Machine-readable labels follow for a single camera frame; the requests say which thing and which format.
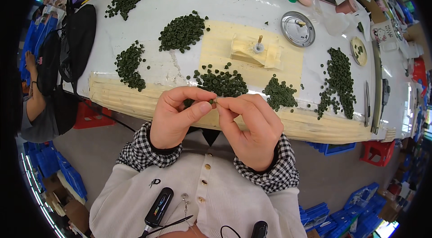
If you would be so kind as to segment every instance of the gingham sleeve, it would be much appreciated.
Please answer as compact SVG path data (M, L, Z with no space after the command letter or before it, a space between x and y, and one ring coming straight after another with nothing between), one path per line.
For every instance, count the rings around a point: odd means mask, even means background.
M247 167L237 156L234 158L235 168L243 177L252 183L261 186L266 193L277 192L289 187L297 187L299 184L299 171L295 168L294 151L284 133L280 136L277 150L276 164L263 174L257 174Z
M127 143L120 152L120 157L115 161L116 164L125 164L137 171L143 171L151 165L165 168L177 160L183 149L182 145L166 150L155 149L150 143L151 126L151 121L146 122L135 132L133 140Z

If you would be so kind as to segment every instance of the white sweater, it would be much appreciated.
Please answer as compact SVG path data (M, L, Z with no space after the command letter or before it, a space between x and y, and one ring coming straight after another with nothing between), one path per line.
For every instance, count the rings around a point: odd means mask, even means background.
M141 137L149 128L145 126ZM140 138L138 131L134 141L137 138ZM188 222L190 225L196 222L207 237L220 238L220 228L229 225L242 238L249 238L254 224L260 220L268 224L268 238L306 237L300 221L296 187L267 194L261 186L243 177L232 162L210 154L191 153L179 155L174 164L165 168L151 165L141 172L125 164L115 165L90 210L90 229L94 236L140 237L144 218L164 187L170 187L174 197L162 225L185 217L181 195L186 193L187 216L193 215ZM188 228L189 225L182 222L148 237ZM223 229L223 236L237 238L228 228Z

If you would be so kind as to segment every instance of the white table surface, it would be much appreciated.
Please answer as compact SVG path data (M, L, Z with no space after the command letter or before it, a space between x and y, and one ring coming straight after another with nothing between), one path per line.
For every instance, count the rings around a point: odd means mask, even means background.
M324 78L328 77L328 74L323 75L325 67L321 68L320 64L326 65L327 60L330 59L327 53L330 47L340 47L341 51L351 58L351 76L354 79L353 94L357 98L357 104L354 104L355 119L362 120L362 115L365 113L364 83L366 80L369 82L371 114L373 113L375 65L372 60L373 51L370 42L366 42L363 34L357 29L346 34L346 37L330 36L324 24L315 20L312 9L299 2L290 3L288 0L141 0L137 3L137 7L129 12L127 21L124 21L120 15L104 18L105 10L107 5L111 4L111 0L90 0L88 4L93 4L96 9L97 27L87 67L77 84L77 92L82 96L89 96L89 76L92 72L106 73L110 78L118 78L114 65L116 55L127 49L135 40L145 46L146 51L142 57L147 62L141 63L138 71L147 83L173 87L186 84L185 77L193 75L193 71L199 66L202 41L184 54L176 50L172 59L168 60L166 59L168 52L159 52L157 49L160 45L158 41L160 31L166 24L176 17L190 14L192 10L197 10L200 16L207 15L212 20L243 24L279 34L282 34L280 29L282 15L287 11L299 11L313 21L316 30L315 42L312 46L305 48L304 52L301 82L305 90L300 90L300 95L296 98L299 107L305 107L310 103L311 109L315 109L314 106L320 102L321 85L324 83ZM320 2L320 5L324 12L335 12L334 6L330 4ZM360 67L354 62L351 55L349 40L354 36L362 39L366 46L368 54L366 66ZM392 73L391 77L388 76L392 93L390 102L385 107L383 120L388 121L387 127L396 127L399 132L402 132L403 110L408 97L408 80L401 65L402 58L392 59L387 54L381 56L383 65ZM145 69L148 65L154 70ZM172 68L175 68L177 72L171 72ZM72 91L70 84L64 84L64 89ZM262 89L263 87L255 88L257 91ZM343 113L339 113L338 116L344 117Z

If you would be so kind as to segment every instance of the metal tin lid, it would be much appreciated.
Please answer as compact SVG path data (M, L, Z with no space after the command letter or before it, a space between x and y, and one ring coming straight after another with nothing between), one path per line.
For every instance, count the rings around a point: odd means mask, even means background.
M283 35L298 47L311 46L315 41L315 28L312 22L300 12L285 13L280 21L280 27Z

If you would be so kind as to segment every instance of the gray floor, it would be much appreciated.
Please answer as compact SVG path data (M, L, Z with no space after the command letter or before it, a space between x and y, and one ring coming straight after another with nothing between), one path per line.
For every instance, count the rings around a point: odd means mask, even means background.
M143 120L119 115L117 118L138 129ZM89 129L71 129L54 140L54 145L70 164L81 174L87 190L90 209L111 174L118 154L133 132L115 124ZM359 161L362 145L349 152L324 156L302 141L291 141L295 151L296 168L300 172L299 203L304 209L321 202L328 204L331 213L342 209L350 194L372 182L387 187L398 162L399 150L395 149L386 167Z

